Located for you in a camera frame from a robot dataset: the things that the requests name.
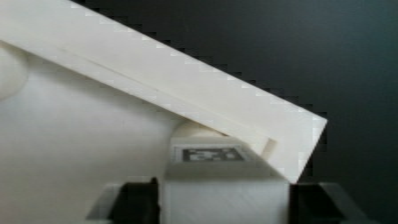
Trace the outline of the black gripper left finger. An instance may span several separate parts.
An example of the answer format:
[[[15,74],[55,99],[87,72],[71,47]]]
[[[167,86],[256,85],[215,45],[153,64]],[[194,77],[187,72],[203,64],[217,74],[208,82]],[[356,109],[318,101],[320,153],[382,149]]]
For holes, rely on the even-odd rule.
[[[160,224],[158,188],[155,177],[107,184],[87,214],[87,223]]]

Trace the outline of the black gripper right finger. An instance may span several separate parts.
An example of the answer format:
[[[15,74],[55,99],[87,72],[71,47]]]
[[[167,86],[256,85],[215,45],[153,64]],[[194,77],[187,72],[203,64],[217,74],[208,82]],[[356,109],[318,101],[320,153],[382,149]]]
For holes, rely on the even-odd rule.
[[[361,210],[338,183],[290,187],[288,224],[381,224]]]

